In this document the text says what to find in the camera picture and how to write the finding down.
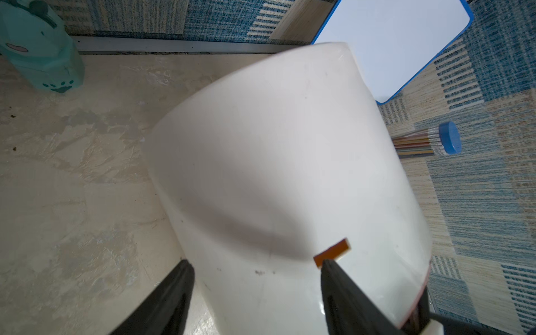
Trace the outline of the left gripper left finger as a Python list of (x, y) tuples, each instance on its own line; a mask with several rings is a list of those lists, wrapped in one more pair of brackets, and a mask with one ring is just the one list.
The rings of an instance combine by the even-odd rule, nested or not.
[(113, 334), (183, 334), (195, 283), (187, 260), (162, 280), (141, 305), (112, 331)]

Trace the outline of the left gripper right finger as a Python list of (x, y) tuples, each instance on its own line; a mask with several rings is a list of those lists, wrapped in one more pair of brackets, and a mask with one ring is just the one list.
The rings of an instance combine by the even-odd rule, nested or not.
[(324, 260), (321, 290), (329, 334), (403, 334), (334, 260)]

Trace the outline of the white round drawer cabinet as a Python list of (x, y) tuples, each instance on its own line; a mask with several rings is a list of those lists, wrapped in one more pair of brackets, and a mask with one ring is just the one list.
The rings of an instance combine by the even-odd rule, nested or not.
[(345, 43), (299, 47), (205, 87), (142, 147), (220, 334), (326, 334), (314, 258), (337, 262), (396, 327), (432, 241)]

